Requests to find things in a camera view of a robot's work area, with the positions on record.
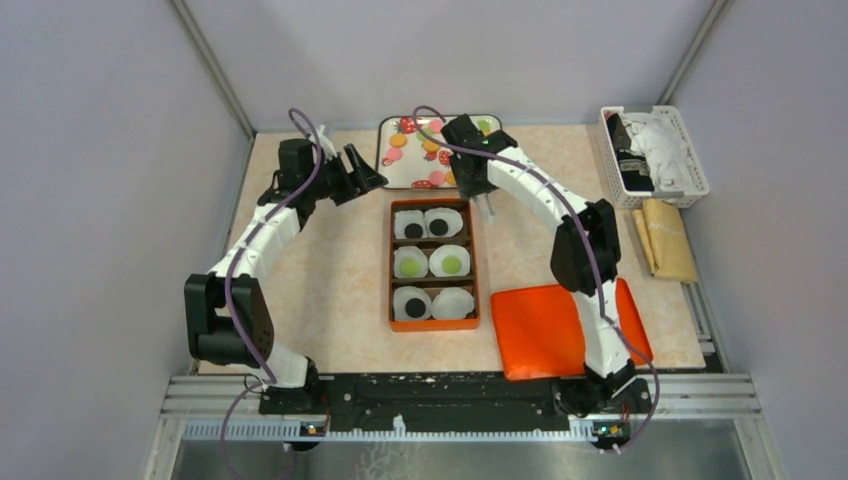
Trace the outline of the orange tin lid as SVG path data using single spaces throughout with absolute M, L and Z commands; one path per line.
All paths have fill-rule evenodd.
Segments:
M 614 301 L 619 328 L 648 360 L 652 348 L 629 286 L 616 279 L 605 285 L 606 313 Z M 586 347 L 573 295 L 558 284 L 494 293 L 490 298 L 493 325 L 505 377 L 524 381 L 584 376 Z

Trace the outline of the orange cookie tin box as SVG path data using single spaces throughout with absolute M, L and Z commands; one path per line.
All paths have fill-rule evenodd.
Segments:
M 479 269 L 467 201 L 391 202 L 388 261 L 392 331 L 431 333 L 479 327 Z

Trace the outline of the white perforated plastic basket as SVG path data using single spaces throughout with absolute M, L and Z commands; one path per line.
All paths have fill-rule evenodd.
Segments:
M 688 208 L 710 192 L 677 108 L 604 107 L 596 133 L 616 207 L 635 209 L 654 198 Z

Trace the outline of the pink sandwich cookie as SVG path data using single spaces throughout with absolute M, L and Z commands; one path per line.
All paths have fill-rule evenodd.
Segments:
M 446 175 L 444 171 L 433 171 L 428 176 L 428 182 L 433 187 L 439 187 L 446 182 Z
M 403 157 L 403 149 L 398 147 L 392 147 L 387 150 L 384 160 L 388 164 L 392 164 Z

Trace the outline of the white strawberry print tray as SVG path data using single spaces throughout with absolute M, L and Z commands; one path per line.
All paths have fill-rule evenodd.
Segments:
M 444 171 L 445 175 L 451 171 L 450 157 L 452 152 L 441 147 L 437 153 L 427 153 L 422 148 L 422 143 L 427 135 L 444 142 L 441 134 L 446 121 L 435 115 L 425 115 L 413 119 L 410 116 L 391 116 L 384 119 L 378 129 L 378 149 L 376 155 L 376 170 L 387 178 L 386 189 L 408 190 L 408 189 L 454 189 L 456 187 L 445 182 L 439 187 L 433 187 L 428 182 L 428 176 L 433 171 Z M 388 164 L 384 158 L 388 149 L 389 137 L 394 134 L 407 136 L 407 143 L 403 149 L 403 157 L 398 161 Z

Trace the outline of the yellow folded cloth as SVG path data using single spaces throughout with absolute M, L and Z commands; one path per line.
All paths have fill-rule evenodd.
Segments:
M 697 281 L 692 251 L 680 211 L 659 199 L 646 199 L 633 218 L 650 273 L 655 278 Z

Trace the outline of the black sandwich cookie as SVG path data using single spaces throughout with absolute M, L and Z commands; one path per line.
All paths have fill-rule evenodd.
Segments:
M 436 218 L 428 223 L 428 229 L 431 237 L 445 237 L 449 233 L 450 225 L 446 220 Z
M 405 239 L 418 239 L 425 237 L 425 230 L 419 223 L 410 223 L 403 230 Z
M 423 318 L 426 315 L 427 310 L 427 302 L 420 298 L 411 298 L 404 304 L 404 312 L 410 318 Z

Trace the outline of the white cloth in basket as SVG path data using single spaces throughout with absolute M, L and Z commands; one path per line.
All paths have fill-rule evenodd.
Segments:
M 656 113 L 623 113 L 631 151 L 644 156 L 656 190 L 694 191 L 687 144 L 670 119 Z

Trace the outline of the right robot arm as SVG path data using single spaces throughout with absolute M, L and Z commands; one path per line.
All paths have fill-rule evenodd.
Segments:
M 577 306 L 587 400 L 600 412 L 614 411 L 636 380 L 634 360 L 640 353 L 620 322 L 621 248 L 611 203 L 573 193 L 544 172 L 511 135 L 503 130 L 485 133 L 467 114 L 447 119 L 419 106 L 407 119 L 415 133 L 450 151 L 456 188 L 463 198 L 502 190 L 553 233 L 550 269 Z

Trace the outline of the black item in basket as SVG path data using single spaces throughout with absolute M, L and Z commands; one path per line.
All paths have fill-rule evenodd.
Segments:
M 618 113 L 606 119 L 611 145 L 626 190 L 653 192 L 647 160 L 631 151 L 632 139 Z

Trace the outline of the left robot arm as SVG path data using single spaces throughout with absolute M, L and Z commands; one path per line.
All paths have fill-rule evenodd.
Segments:
M 276 341 L 261 284 L 318 202 L 342 205 L 387 180 L 354 145 L 336 149 L 323 126 L 281 141 L 277 159 L 243 233 L 214 266 L 184 284 L 187 342 L 195 360 L 242 368 L 263 387 L 283 388 L 283 401 L 303 414 L 317 407 L 321 388 L 308 378 L 309 358 Z

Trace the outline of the green sandwich cookie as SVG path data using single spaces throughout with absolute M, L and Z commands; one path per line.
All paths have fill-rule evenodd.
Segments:
M 449 255 L 443 258 L 441 268 L 446 275 L 457 275 L 463 270 L 463 261 L 455 255 Z
M 407 258 L 400 262 L 399 272 L 404 278 L 420 278 L 426 274 L 426 269 L 418 259 Z

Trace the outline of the metal tongs white handle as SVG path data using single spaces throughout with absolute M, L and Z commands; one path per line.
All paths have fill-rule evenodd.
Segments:
M 496 222 L 496 214 L 495 214 L 493 205 L 491 203 L 491 199 L 490 199 L 489 194 L 484 194 L 482 196 L 481 204 L 482 204 L 481 210 L 483 211 L 486 222 L 489 225 L 494 225 L 495 222 Z

